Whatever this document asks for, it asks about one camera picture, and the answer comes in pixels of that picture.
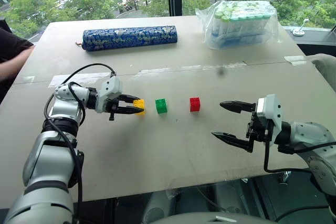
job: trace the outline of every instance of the blue wrapped tube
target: blue wrapped tube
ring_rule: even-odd
[[[85,30],[82,48],[86,51],[140,47],[177,42],[175,26]]]

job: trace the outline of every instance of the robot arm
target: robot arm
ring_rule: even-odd
[[[61,84],[55,89],[54,98],[48,119],[44,121],[42,132],[24,166],[26,189],[10,208],[4,223],[77,223],[68,188],[79,179],[75,161],[78,161],[80,170],[83,165],[84,153],[76,149],[76,137],[85,108],[97,113],[108,112],[112,121],[115,113],[143,111],[132,106],[119,106],[119,101],[130,103],[139,98],[122,94],[122,83],[114,75],[102,84],[99,91],[73,82]],[[52,124],[67,137],[77,160]]]
[[[336,142],[329,130],[312,122],[289,124],[282,121],[281,104],[275,94],[260,98],[257,104],[227,101],[220,105],[236,113],[242,110],[252,113],[246,133],[249,140],[240,140],[234,135],[223,132],[212,134],[223,142],[248,152],[253,151],[254,141],[264,142],[266,146],[264,169],[270,173],[300,170],[269,170],[267,165],[271,144],[277,144],[278,151],[282,153],[297,153],[308,164],[314,177],[312,182],[325,194],[333,220],[336,221]]]

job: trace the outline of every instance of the black sleeve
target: black sleeve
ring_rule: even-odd
[[[13,59],[33,44],[0,28],[0,63]]]

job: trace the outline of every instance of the white table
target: white table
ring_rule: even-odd
[[[84,29],[166,24],[177,27],[176,45],[93,53],[75,45]],[[0,208],[9,207],[24,190],[23,164],[41,130],[43,106],[53,92],[48,88],[51,79],[93,62],[113,66],[123,81],[123,92],[145,99],[146,115],[116,115],[109,122],[108,114],[87,111],[77,136],[78,148],[85,153],[84,200],[264,174],[261,143],[250,154],[211,135],[211,131],[224,131],[245,139],[250,113],[226,111],[219,106],[221,101],[252,103],[276,93],[283,120],[315,121],[336,136],[334,91],[310,62],[293,66],[284,60],[303,53],[282,28],[280,35],[282,43],[270,40],[213,51],[202,44],[196,17],[50,24],[0,106]],[[103,80],[89,86],[99,87]],[[190,97],[200,97],[199,113],[189,112]],[[160,98],[166,98],[167,114],[156,112],[155,99]],[[306,165],[297,155],[278,153],[274,146],[270,167]],[[76,188],[71,193],[76,200]]]

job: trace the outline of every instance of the yellow lego brick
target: yellow lego brick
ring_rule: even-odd
[[[145,100],[140,99],[140,100],[134,100],[133,101],[133,106],[141,109],[145,109]],[[146,111],[142,111],[140,113],[136,113],[136,115],[145,115]]]

